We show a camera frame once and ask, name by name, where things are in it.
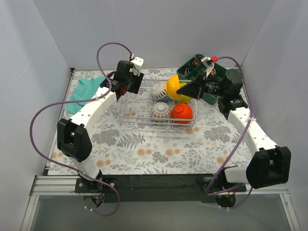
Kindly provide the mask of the red orange bowl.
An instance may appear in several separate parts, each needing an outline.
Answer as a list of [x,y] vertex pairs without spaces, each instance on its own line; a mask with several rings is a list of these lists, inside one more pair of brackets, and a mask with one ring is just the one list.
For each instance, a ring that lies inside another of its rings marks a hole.
[[185,103],[179,103],[171,111],[171,117],[174,123],[189,124],[193,119],[192,108]]

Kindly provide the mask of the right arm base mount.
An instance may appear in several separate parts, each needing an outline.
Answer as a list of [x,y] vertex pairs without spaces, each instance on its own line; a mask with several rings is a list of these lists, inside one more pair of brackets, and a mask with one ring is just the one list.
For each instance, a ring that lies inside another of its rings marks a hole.
[[[201,190],[206,193],[206,189],[208,185],[210,184],[212,178],[214,175],[206,175],[206,176],[200,176],[197,178],[197,184],[200,186]],[[224,208],[230,208],[234,207],[236,203],[236,193],[238,192],[245,192],[246,186],[244,184],[240,183],[228,183],[225,176],[218,176],[215,180],[210,189],[208,190],[208,193],[216,193],[223,190],[230,189],[232,187],[237,186],[237,188],[215,195],[213,198],[215,199],[215,203],[218,206],[224,207]]]

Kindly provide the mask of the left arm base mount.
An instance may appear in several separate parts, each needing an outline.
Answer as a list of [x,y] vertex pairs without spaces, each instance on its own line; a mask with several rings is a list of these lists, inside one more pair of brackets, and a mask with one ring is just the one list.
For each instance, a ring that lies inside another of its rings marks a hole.
[[81,173],[78,173],[79,178],[76,180],[75,193],[93,193],[94,196],[90,196],[92,204],[95,208],[98,208],[104,202],[104,196],[106,193],[113,193],[114,191],[105,184],[101,184],[94,180],[86,179]]

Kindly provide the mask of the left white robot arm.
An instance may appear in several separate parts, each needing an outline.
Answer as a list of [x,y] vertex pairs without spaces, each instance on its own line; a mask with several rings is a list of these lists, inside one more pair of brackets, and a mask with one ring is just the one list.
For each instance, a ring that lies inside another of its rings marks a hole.
[[86,179],[86,187],[93,193],[102,188],[98,177],[100,170],[90,157],[92,143],[89,132],[108,107],[127,92],[139,92],[144,73],[141,72],[144,60],[135,57],[131,61],[118,62],[116,71],[109,74],[111,83],[105,79],[82,109],[69,119],[62,118],[57,124],[57,148],[68,156],[77,172]]

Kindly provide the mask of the white wire dish rack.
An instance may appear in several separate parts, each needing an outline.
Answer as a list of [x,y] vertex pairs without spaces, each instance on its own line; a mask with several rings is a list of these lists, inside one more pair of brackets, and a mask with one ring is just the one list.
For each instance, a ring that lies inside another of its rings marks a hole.
[[196,100],[192,99],[188,105],[192,109],[192,119],[167,118],[160,121],[151,116],[151,108],[158,102],[151,96],[152,86],[167,79],[144,79],[139,93],[126,93],[118,103],[118,119],[121,123],[137,124],[144,126],[182,126],[192,127],[197,118]]

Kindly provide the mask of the blue white patterned bowl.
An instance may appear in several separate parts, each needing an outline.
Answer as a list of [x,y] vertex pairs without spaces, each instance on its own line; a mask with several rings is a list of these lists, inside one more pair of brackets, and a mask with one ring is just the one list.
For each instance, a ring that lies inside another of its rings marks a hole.
[[154,104],[150,109],[150,118],[153,119],[154,122],[168,123],[171,118],[170,106],[164,102]]

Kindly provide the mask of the lime green bowl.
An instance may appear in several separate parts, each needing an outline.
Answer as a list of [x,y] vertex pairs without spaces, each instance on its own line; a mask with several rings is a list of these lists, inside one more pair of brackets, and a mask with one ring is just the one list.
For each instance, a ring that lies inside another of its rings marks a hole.
[[[187,83],[185,82],[180,82],[180,87],[185,86]],[[191,100],[191,97],[185,96],[185,95],[180,95],[180,100],[179,103],[188,103]]]

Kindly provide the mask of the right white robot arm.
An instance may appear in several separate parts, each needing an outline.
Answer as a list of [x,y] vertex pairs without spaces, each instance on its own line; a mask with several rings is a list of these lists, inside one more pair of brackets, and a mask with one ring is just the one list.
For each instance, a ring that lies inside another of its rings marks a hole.
[[250,184],[252,188],[259,189],[286,183],[291,152],[270,139],[253,117],[240,94],[243,87],[241,71],[229,69],[221,81],[212,80],[210,74],[209,71],[198,74],[177,93],[194,99],[200,99],[205,93],[219,96],[219,111],[241,134],[239,142],[247,145],[252,157],[245,167],[223,167],[219,170],[215,176],[218,187],[229,191],[236,184]]

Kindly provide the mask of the orange yellow bowl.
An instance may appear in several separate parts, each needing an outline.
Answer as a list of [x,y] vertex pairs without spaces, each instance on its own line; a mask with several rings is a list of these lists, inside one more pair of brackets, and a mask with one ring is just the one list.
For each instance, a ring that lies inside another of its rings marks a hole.
[[182,97],[180,94],[177,93],[177,91],[183,87],[183,83],[180,82],[179,76],[174,75],[168,79],[168,81],[165,83],[165,89],[167,96],[175,101],[182,102]]

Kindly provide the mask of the teal cloth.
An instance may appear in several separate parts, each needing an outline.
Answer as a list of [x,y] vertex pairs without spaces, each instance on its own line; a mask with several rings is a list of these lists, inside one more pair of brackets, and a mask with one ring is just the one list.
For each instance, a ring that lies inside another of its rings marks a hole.
[[[80,101],[92,98],[104,80],[104,76],[91,79],[79,79],[76,88],[69,98],[69,101]],[[66,112],[68,114],[75,114],[86,104],[87,102],[68,103],[66,105]]]

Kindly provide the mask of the white striped ceramic bowl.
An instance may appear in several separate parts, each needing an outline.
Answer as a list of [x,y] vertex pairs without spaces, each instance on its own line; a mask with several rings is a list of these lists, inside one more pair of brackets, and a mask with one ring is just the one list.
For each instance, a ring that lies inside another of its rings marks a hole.
[[167,96],[165,85],[165,82],[157,82],[152,86],[151,96],[155,100],[162,100]]

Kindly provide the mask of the blue ceramic bowl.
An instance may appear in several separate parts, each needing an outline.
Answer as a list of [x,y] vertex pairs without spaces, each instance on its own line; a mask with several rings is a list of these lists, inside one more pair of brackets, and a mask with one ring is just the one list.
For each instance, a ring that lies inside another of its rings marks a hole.
[[159,102],[169,102],[171,99],[168,95],[166,95],[164,98],[158,100]]

